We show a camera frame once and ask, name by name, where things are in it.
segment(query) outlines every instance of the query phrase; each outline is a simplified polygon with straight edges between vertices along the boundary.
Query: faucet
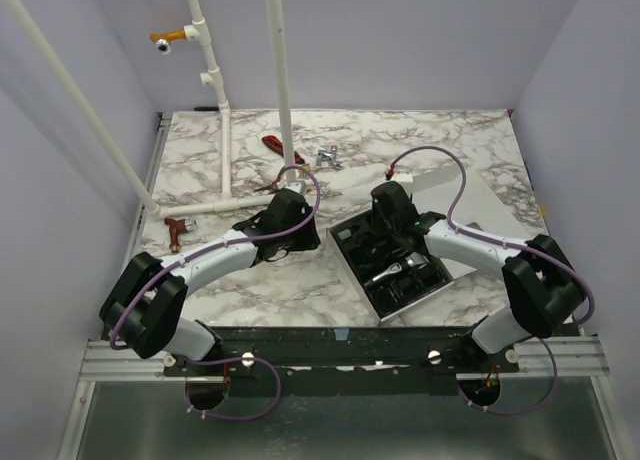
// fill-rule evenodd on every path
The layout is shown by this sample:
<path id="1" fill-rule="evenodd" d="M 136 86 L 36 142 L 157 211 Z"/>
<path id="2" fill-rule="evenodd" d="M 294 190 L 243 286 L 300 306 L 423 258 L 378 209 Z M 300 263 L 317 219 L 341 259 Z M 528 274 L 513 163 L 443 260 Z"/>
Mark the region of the faucet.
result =
<path id="1" fill-rule="evenodd" d="M 338 160 L 338 147 L 336 145 L 331 145 L 329 151 L 327 150 L 318 150 L 318 156 L 316 157 L 316 167 L 321 167 L 322 162 L 329 162 L 331 166 L 339 170 L 342 168 L 342 162 Z"/>
<path id="2" fill-rule="evenodd" d="M 149 39 L 156 44 L 156 47 L 163 55 L 167 55 L 171 51 L 171 42 L 174 40 L 187 40 L 188 37 L 185 29 L 181 28 L 175 32 L 152 33 L 149 35 Z"/>

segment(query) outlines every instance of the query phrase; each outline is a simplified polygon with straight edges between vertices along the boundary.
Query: copper pipe fitting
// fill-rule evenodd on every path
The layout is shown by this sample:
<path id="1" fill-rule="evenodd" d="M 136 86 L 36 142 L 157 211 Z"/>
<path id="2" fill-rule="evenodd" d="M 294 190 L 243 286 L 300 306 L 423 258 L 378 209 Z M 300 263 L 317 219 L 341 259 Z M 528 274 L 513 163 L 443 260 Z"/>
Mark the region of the copper pipe fitting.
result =
<path id="1" fill-rule="evenodd" d="M 178 240 L 179 235 L 192 232 L 198 226 L 196 221 L 191 217 L 183 218 L 182 220 L 175 220 L 167 217 L 164 219 L 164 224 L 169 227 L 169 238 L 171 239 L 169 248 L 171 249 L 171 253 L 180 252 L 180 242 Z"/>

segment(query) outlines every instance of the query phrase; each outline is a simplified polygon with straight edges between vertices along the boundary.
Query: chrome faucet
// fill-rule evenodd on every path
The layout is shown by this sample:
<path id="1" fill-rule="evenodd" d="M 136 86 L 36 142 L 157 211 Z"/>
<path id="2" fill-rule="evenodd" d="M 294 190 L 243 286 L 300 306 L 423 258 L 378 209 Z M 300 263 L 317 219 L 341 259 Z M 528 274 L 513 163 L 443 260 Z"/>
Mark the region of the chrome faucet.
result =
<path id="1" fill-rule="evenodd" d="M 331 166 L 336 170 L 342 168 L 342 162 L 338 160 L 338 147 L 336 145 L 331 145 L 329 151 L 318 150 L 318 156 L 316 157 L 316 167 L 321 167 L 322 162 L 329 162 Z"/>

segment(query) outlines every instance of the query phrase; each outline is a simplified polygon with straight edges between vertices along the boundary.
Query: silver bolt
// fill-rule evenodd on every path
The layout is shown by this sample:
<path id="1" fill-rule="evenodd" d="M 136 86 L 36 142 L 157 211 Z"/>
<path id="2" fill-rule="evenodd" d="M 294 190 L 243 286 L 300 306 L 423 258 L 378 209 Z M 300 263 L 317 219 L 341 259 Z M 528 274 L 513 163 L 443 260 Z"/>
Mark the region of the silver bolt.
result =
<path id="1" fill-rule="evenodd" d="M 506 358 L 509 363 L 518 363 L 518 352 L 513 349 L 509 349 L 504 352 L 504 358 Z"/>
<path id="2" fill-rule="evenodd" d="M 439 365 L 440 362 L 442 362 L 442 355 L 440 355 L 440 352 L 437 350 L 431 350 L 427 355 L 427 358 L 431 365 Z"/>

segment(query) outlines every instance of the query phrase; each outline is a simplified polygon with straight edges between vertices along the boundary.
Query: metal frame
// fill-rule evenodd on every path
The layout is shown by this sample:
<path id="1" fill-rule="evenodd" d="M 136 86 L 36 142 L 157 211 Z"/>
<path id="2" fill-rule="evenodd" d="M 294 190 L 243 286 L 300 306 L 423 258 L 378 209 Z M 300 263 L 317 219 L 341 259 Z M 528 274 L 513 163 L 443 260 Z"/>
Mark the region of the metal frame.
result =
<path id="1" fill-rule="evenodd" d="M 172 113 L 161 112 L 158 114 L 160 121 L 158 123 L 158 132 L 156 134 L 156 140 L 153 144 L 153 150 L 151 153 L 151 160 L 149 162 L 149 168 L 144 180 L 144 186 L 149 192 L 153 193 L 153 188 L 156 184 L 156 178 L 158 177 L 158 170 L 160 169 L 160 162 L 162 161 L 162 154 L 164 152 L 164 146 L 167 141 L 167 135 L 169 134 L 169 127 L 171 126 Z M 134 217 L 133 226 L 131 228 L 131 235 L 129 236 L 129 242 L 127 244 L 127 251 L 122 262 L 122 269 L 127 265 L 135 251 L 140 246 L 142 227 L 147 219 L 147 210 L 144 208 L 144 203 L 140 201 L 138 203 L 138 209 L 136 216 Z M 89 409 L 91 401 L 93 399 L 93 393 L 95 391 L 95 381 L 82 378 L 82 375 L 78 378 L 78 385 L 76 387 L 76 393 L 71 404 L 71 411 L 69 412 L 69 418 L 67 419 L 67 425 L 62 436 L 62 443 L 58 450 L 58 460 L 75 460 L 78 457 L 80 450 L 80 443 L 82 441 L 82 435 L 84 433 L 84 426 L 87 422 L 89 415 Z"/>
<path id="2" fill-rule="evenodd" d="M 561 377 L 600 377 L 609 373 L 597 337 L 556 337 L 548 341 Z M 500 378 L 544 378 L 549 376 L 551 362 L 547 351 L 535 340 L 515 346 L 520 371 L 501 373 Z M 163 358 L 159 353 L 141 360 L 130 350 L 111 350 L 108 342 L 89 342 L 80 369 L 81 382 L 222 382 L 222 377 L 165 377 Z M 308 368 L 304 365 L 289 368 Z M 464 373 L 458 380 L 486 377 L 486 372 Z"/>
<path id="3" fill-rule="evenodd" d="M 160 114 L 158 133 L 144 182 L 150 192 L 153 191 L 160 168 L 171 118 L 171 113 Z M 140 246 L 141 232 L 146 216 L 144 205 L 140 203 L 124 257 L 123 268 Z M 591 377 L 604 426 L 616 458 L 619 460 L 635 459 L 633 440 L 613 395 L 608 377 L 609 367 L 598 338 L 556 337 L 550 338 L 548 343 L 556 357 L 559 376 Z M 520 371 L 503 373 L 501 378 L 549 376 L 551 363 L 546 350 L 540 343 L 536 340 L 530 340 L 516 345 L 515 350 L 518 354 Z M 97 382 L 222 382 L 221 377 L 165 377 L 163 358 L 164 354 L 158 354 L 147 360 L 141 360 L 131 351 L 111 350 L 107 342 L 88 342 L 58 453 L 58 460 L 77 458 Z M 459 374 L 457 378 L 459 380 L 484 378 L 484 374 Z"/>

